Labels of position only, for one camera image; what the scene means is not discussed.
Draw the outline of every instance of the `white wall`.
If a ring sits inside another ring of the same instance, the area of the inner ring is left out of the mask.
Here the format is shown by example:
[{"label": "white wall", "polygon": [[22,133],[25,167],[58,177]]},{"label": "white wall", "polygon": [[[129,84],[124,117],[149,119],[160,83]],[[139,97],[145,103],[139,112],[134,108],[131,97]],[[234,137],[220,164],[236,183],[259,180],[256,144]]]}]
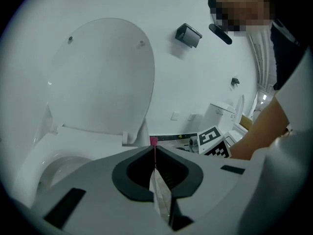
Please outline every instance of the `white wall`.
[{"label": "white wall", "polygon": [[[46,105],[47,67],[61,43],[79,26],[104,17],[122,18],[148,36],[155,55],[155,87],[147,115],[151,134],[196,131],[208,104],[245,94],[247,113],[256,93],[256,69],[249,42],[228,46],[210,32],[207,0],[28,0],[1,40],[0,137],[4,172],[20,166],[34,139]],[[203,38],[197,48],[174,39],[188,23]],[[240,85],[230,89],[233,75]],[[180,111],[178,121],[170,121]]]}]

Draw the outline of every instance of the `toilet tank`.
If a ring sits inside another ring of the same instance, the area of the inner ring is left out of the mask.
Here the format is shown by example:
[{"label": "toilet tank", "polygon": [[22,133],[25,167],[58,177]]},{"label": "toilet tank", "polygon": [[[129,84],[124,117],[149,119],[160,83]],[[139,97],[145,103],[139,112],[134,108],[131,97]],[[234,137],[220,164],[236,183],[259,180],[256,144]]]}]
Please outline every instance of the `toilet tank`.
[{"label": "toilet tank", "polygon": [[236,110],[224,102],[211,103],[201,121],[199,131],[203,131],[213,125],[222,131],[232,129],[236,119]]}]

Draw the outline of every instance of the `person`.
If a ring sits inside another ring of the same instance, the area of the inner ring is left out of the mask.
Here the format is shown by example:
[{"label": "person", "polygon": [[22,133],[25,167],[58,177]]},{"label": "person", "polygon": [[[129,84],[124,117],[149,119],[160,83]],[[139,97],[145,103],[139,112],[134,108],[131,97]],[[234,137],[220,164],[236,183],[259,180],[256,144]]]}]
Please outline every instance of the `person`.
[{"label": "person", "polygon": [[[310,32],[303,22],[309,17],[309,0],[209,0],[211,13],[220,28],[243,31],[254,26],[271,26],[276,61],[276,91],[291,76],[309,45]],[[232,158],[250,160],[255,150],[269,147],[285,131],[289,121],[276,97],[259,114],[246,135],[231,146]]]}]

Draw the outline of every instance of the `person's arm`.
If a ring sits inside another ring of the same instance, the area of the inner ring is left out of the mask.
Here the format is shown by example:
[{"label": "person's arm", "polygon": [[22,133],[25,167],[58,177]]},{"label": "person's arm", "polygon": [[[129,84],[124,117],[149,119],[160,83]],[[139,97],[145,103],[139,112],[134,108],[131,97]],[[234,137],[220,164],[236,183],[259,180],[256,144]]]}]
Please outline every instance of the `person's arm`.
[{"label": "person's arm", "polygon": [[250,160],[255,150],[269,147],[277,137],[282,135],[288,124],[283,109],[276,97],[273,97],[246,135],[231,146],[231,158]]}]

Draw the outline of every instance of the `white panel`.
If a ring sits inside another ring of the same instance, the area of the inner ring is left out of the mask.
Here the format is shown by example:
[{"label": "white panel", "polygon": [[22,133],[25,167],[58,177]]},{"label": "white panel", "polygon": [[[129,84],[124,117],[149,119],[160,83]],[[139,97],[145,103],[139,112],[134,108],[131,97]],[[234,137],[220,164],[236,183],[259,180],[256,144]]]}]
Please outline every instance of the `white panel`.
[{"label": "white panel", "polygon": [[121,135],[133,143],[154,84],[154,57],[144,32],[114,18],[95,20],[61,45],[49,71],[49,105],[58,125]]}]

